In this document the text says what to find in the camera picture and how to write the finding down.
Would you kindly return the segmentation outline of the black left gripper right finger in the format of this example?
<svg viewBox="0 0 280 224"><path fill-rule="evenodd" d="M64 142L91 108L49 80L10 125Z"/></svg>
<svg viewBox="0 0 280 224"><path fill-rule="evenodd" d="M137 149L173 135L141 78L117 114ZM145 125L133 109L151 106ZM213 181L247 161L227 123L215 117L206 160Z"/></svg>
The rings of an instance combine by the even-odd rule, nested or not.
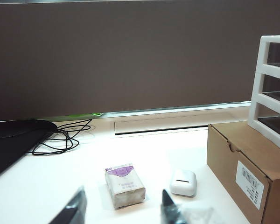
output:
<svg viewBox="0 0 280 224"><path fill-rule="evenodd" d="M162 224L187 224L184 215L177 205L173 202L168 192L162 191L161 203L161 223Z"/></svg>

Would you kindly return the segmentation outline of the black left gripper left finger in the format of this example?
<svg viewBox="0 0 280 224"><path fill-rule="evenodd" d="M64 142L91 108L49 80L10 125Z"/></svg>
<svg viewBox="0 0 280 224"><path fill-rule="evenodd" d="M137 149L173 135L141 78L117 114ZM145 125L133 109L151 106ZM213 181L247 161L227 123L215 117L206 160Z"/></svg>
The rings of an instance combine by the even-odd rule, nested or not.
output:
<svg viewBox="0 0 280 224"><path fill-rule="evenodd" d="M81 186L50 224L84 224L86 208L87 197Z"/></svg>

